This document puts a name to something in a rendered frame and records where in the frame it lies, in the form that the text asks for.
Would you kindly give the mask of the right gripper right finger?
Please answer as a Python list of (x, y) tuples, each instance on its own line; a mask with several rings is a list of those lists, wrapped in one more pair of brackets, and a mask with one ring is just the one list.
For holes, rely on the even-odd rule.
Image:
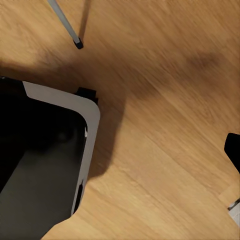
[(224, 151), (240, 172), (240, 135), (229, 133), (227, 135)]

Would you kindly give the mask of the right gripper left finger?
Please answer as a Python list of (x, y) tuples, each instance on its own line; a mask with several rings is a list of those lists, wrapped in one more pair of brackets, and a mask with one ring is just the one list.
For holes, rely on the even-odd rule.
[(21, 133), (0, 139), (0, 193), (26, 152)]

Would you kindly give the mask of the camera tripod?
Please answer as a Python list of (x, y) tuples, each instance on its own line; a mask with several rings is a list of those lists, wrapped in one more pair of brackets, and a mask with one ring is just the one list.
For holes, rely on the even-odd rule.
[(48, 0), (49, 4), (63, 23), (66, 30), (72, 36), (74, 44), (77, 46), (78, 49), (84, 48), (84, 44), (80, 38), (78, 38), (77, 34), (75, 33), (72, 25), (68, 21), (67, 17), (65, 16), (63, 10), (61, 9), (60, 5), (58, 4), (57, 0)]

